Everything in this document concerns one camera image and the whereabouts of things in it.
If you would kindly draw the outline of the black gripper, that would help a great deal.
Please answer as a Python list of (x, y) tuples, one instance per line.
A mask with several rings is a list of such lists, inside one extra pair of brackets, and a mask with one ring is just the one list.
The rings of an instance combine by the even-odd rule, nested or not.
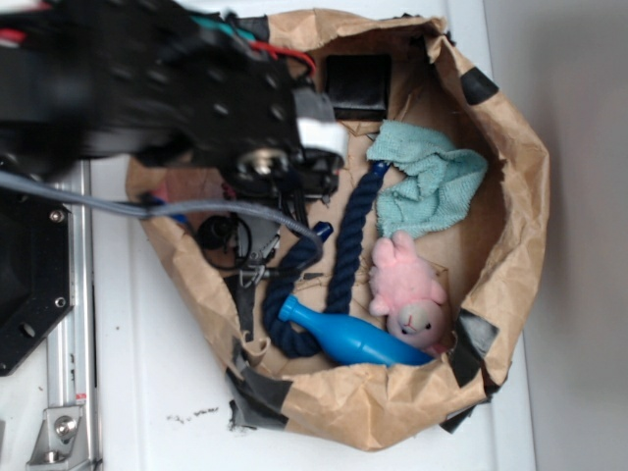
[[(293, 94), (297, 149), (288, 154), (260, 148), (239, 158), (225, 175), (224, 194), (238, 202), (275, 209), (288, 220), (307, 227), (306, 205), (327, 200), (339, 187), (348, 135), (337, 122), (332, 100), (325, 93), (299, 87)], [(270, 268), (280, 243), (282, 222), (260, 212), (228, 212), (205, 219), (195, 240), (207, 262), (245, 287), (268, 278), (293, 275), (312, 264), (312, 258)]]

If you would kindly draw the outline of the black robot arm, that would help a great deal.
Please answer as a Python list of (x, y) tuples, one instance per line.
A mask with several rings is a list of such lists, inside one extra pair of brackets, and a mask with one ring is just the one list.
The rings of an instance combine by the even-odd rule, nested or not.
[[(266, 220), (318, 262), (305, 204), (338, 187), (345, 135), (312, 59), (236, 16), (175, 1), (43, 1), (1, 17), (1, 213), (69, 204), (148, 220), (203, 212)], [(233, 195), (99, 200), (53, 187), (80, 160), (127, 154), (146, 167), (208, 168)]]

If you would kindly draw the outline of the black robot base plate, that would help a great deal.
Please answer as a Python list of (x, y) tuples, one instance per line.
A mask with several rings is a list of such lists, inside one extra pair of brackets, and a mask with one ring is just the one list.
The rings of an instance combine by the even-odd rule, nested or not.
[(13, 374), (72, 307), (71, 213), (1, 192), (1, 375)]

